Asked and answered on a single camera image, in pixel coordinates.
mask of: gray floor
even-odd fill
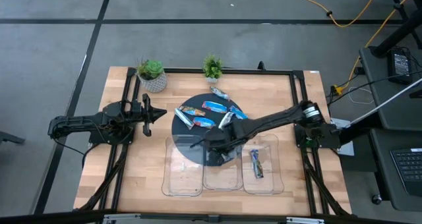
[[[317,0],[336,18],[353,18],[367,0]],[[96,18],[102,0],[0,0],[0,18]],[[375,0],[363,18],[384,19],[392,0]],[[413,3],[406,4],[410,13]],[[324,19],[325,13],[304,0],[110,0],[106,18],[282,18]],[[324,89],[345,81],[358,50],[378,26],[290,25],[103,25],[80,95],[76,114],[98,110],[107,69],[135,66],[142,57],[159,59],[166,67],[201,67],[209,53],[225,66],[253,69],[263,60],[269,69],[319,70]],[[376,45],[396,28],[386,27]],[[0,146],[0,216],[22,215],[32,205],[51,155],[47,124],[62,115],[84,59],[93,25],[0,25],[0,130],[26,138],[23,146]],[[414,41],[400,43],[415,49]],[[356,86],[366,80],[358,78]],[[370,101],[365,92],[353,98]],[[332,116],[354,119],[373,105],[344,98]],[[72,134],[67,145],[86,149],[87,134]],[[46,212],[69,211],[80,172],[80,155],[65,150]],[[345,172],[354,214],[374,219],[417,223],[420,213],[398,212],[385,202],[374,206],[374,177]]]

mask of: green plant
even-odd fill
[[[222,60],[215,60],[214,55],[209,55],[204,60],[204,73],[205,77],[209,78],[219,78],[223,75],[222,72]]]
[[[138,64],[138,74],[145,80],[153,80],[163,73],[163,63],[155,60],[141,61]]]

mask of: candy bar wrapper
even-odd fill
[[[233,112],[227,112],[226,115],[224,115],[224,118],[222,119],[222,121],[220,122],[220,124],[218,125],[219,129],[223,129],[223,126],[230,123],[231,118],[233,117],[234,113]]]
[[[201,111],[201,110],[199,110],[199,109],[195,109],[195,108],[193,108],[193,107],[189,107],[189,106],[183,106],[183,105],[181,105],[181,106],[179,107],[179,109],[180,109],[182,112],[185,112],[185,113],[186,113],[186,114],[188,114],[188,115],[205,116],[205,112],[203,112],[203,111]]]
[[[255,172],[255,177],[257,179],[263,178],[264,173],[262,172],[261,162],[259,162],[259,160],[258,160],[258,150],[257,149],[251,150],[251,157],[252,157],[252,166],[253,166],[253,171]]]
[[[223,98],[226,99],[228,101],[230,101],[230,97],[229,95],[227,95],[226,93],[224,93],[222,90],[215,88],[213,86],[210,86],[211,92],[216,94],[219,98]]]
[[[186,117],[186,115],[183,114],[180,109],[175,108],[174,113],[176,116],[179,117],[180,120],[184,122],[184,124],[187,126],[187,128],[189,128],[189,130],[193,127],[194,123],[188,117]]]
[[[211,119],[202,117],[195,117],[193,119],[193,123],[204,128],[212,128],[213,126],[216,126],[216,124]]]
[[[217,113],[227,113],[227,107],[212,101],[204,101],[202,108],[209,109]]]
[[[235,113],[235,115],[238,119],[247,119],[248,118],[248,116],[246,116],[246,114],[244,114],[242,111],[240,111],[240,109],[236,108],[234,105],[232,105],[230,107],[230,111]]]

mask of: clear plastic tray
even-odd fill
[[[242,187],[241,147],[226,156],[226,163],[221,166],[211,166],[210,152],[205,152],[204,186],[212,190],[238,190]]]
[[[278,138],[273,134],[258,135],[239,146],[217,166],[213,154],[200,136],[175,135],[166,140],[166,166],[162,192],[167,196],[198,196],[203,187],[212,190],[238,190],[249,194],[280,194],[284,190],[278,157]],[[251,150],[258,150],[263,178],[256,178]]]
[[[256,178],[251,150],[258,150],[263,178]],[[278,158],[278,138],[273,134],[258,135],[249,140],[242,149],[243,187],[249,194],[281,194],[284,190]]]
[[[166,140],[166,167],[162,192],[167,196],[198,196],[202,192],[204,152],[199,144],[202,138],[192,135],[175,135]],[[195,157],[191,161],[186,156]]]

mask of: wooden table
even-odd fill
[[[100,104],[121,100],[127,67],[111,67]],[[321,77],[317,71],[305,71],[310,100],[317,102],[329,121]],[[299,82],[297,94],[301,99]],[[282,75],[225,74],[217,87],[228,93],[233,101],[252,119],[282,111],[293,106],[289,77]],[[145,93],[139,92],[139,99]],[[209,93],[209,85],[202,74],[167,73],[167,88],[160,93],[148,93],[152,106],[167,109],[166,115],[150,125],[151,137],[136,127],[135,139],[129,146],[118,211],[142,213],[193,213],[233,215],[310,215],[301,154],[296,147],[293,125],[272,129],[267,133],[279,138],[278,152],[284,191],[265,196],[236,191],[217,191],[204,188],[197,197],[165,196],[162,193],[166,155],[165,140],[171,136],[171,122],[175,107],[197,94]],[[110,145],[101,144],[87,156],[82,172],[75,208],[85,204],[104,179]],[[319,151],[324,183],[335,199],[351,212],[342,167],[338,156],[329,149]],[[319,212],[318,188],[313,184]],[[111,205],[114,184],[110,186],[106,207]]]

